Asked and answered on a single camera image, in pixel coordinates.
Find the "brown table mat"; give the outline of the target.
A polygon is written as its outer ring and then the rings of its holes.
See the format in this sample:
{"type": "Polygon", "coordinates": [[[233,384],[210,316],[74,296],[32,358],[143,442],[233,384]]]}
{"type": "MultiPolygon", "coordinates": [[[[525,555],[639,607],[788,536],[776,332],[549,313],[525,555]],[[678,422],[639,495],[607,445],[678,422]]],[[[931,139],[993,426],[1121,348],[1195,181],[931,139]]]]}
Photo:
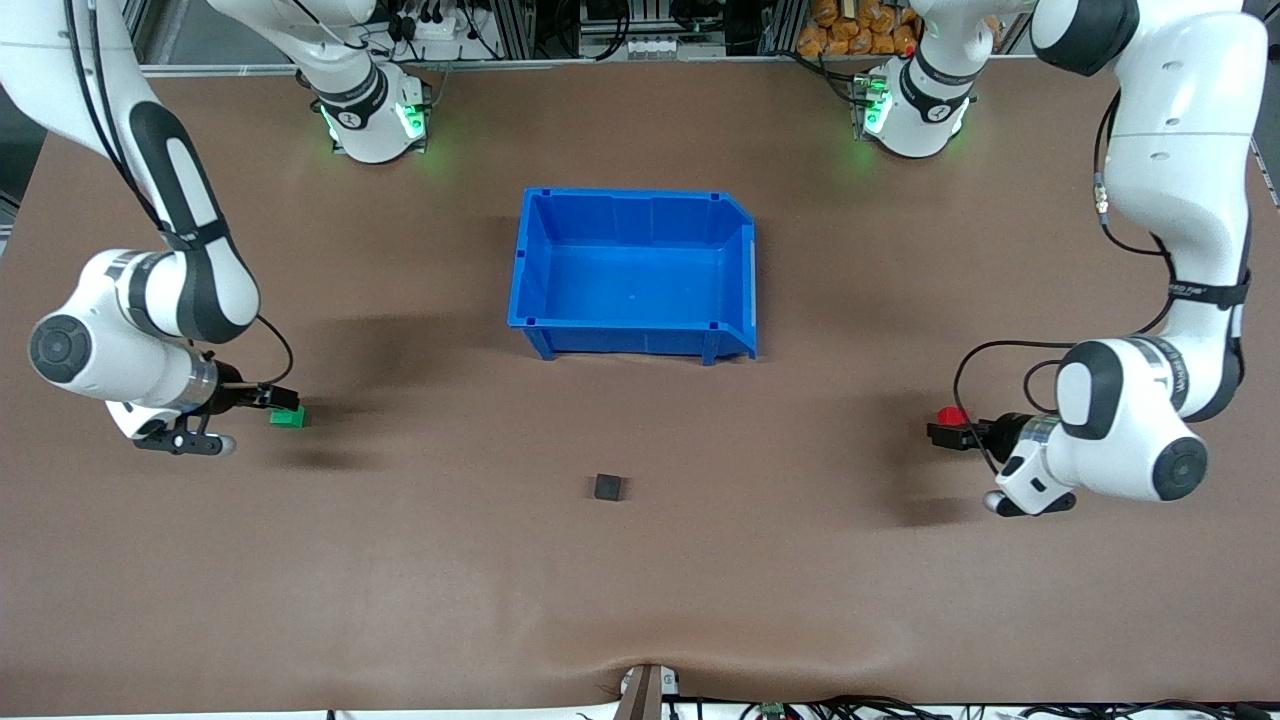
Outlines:
{"type": "Polygon", "coordinates": [[[157,240],[51,137],[0,260],[0,716],[594,705],[635,664],[726,700],[1280,700],[1280,211],[1254,161],[1240,395],[1152,505],[1002,519],[933,447],[960,357],[1134,331],[1114,91],[1001,59],[925,161],[852,138],[790,63],[460,72],[428,151],[333,155],[291,77],[156,79],[268,318],[302,430],[133,448],[46,384],[31,327],[157,240]],[[756,219],[751,361],[564,355],[506,324],[524,191],[724,191],[756,219]],[[620,502],[596,474],[625,478],[620,502]]]}

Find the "blue plastic storage bin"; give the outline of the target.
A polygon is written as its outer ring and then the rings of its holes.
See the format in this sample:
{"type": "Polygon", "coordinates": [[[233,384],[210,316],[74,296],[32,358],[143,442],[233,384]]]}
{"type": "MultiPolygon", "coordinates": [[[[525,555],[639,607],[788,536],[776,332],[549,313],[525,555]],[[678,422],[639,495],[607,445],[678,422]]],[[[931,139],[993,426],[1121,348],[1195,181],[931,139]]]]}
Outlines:
{"type": "Polygon", "coordinates": [[[726,192],[530,187],[507,323],[536,355],[758,355],[756,223],[726,192]]]}

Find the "white power strip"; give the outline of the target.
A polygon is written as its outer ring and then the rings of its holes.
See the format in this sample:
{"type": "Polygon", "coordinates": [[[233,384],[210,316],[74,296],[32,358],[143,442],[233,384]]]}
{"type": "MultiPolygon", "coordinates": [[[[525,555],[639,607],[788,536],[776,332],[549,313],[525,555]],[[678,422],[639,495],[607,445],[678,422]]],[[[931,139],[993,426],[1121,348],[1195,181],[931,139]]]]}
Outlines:
{"type": "Polygon", "coordinates": [[[457,0],[387,0],[387,12],[394,41],[452,42],[465,29],[457,0]]]}

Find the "orange objects pile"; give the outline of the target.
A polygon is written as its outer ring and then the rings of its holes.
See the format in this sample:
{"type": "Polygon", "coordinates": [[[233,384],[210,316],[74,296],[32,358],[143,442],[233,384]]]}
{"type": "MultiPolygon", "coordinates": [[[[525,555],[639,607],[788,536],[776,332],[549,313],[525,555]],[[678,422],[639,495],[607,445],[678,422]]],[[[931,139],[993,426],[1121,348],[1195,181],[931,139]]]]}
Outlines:
{"type": "Polygon", "coordinates": [[[908,0],[810,0],[795,51],[803,56],[910,56],[923,29],[923,19],[908,0]]]}

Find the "aluminium table edge rail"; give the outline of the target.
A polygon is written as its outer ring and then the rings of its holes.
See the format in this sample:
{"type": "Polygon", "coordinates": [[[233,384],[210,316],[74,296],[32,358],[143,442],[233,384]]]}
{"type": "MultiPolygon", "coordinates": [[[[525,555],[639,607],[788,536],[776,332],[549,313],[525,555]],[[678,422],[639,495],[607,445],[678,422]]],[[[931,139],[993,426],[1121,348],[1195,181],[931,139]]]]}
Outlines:
{"type": "MultiPolygon", "coordinates": [[[[556,59],[556,60],[425,60],[407,61],[402,67],[407,70],[426,72],[485,72],[485,70],[550,70],[562,67],[585,68],[613,68],[613,67],[663,67],[675,64],[745,64],[762,65],[796,61],[787,56],[677,56],[675,59],[627,60],[614,59],[607,61],[591,61],[586,59],[556,59]]],[[[150,79],[179,79],[179,78],[230,78],[230,77],[284,77],[293,76],[297,67],[288,63],[274,64],[224,64],[224,65],[147,65],[141,67],[143,76],[150,79]]]]}

